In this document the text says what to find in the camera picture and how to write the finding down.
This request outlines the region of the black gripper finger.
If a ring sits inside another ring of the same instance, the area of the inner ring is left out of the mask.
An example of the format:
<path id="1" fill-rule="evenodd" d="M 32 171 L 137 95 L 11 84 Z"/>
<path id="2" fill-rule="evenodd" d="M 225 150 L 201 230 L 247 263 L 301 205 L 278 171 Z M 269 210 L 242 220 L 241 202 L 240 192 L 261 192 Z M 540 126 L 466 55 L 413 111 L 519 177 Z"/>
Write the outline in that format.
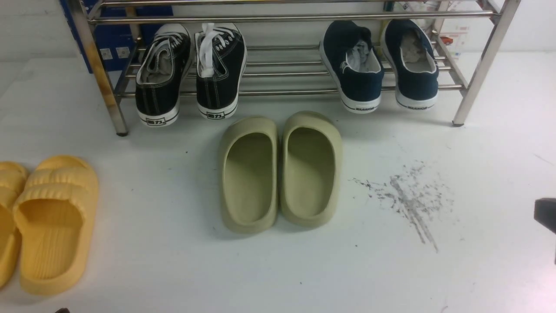
<path id="1" fill-rule="evenodd" d="M 556 199 L 537 199 L 534 205 L 534 220 L 556 234 Z"/>

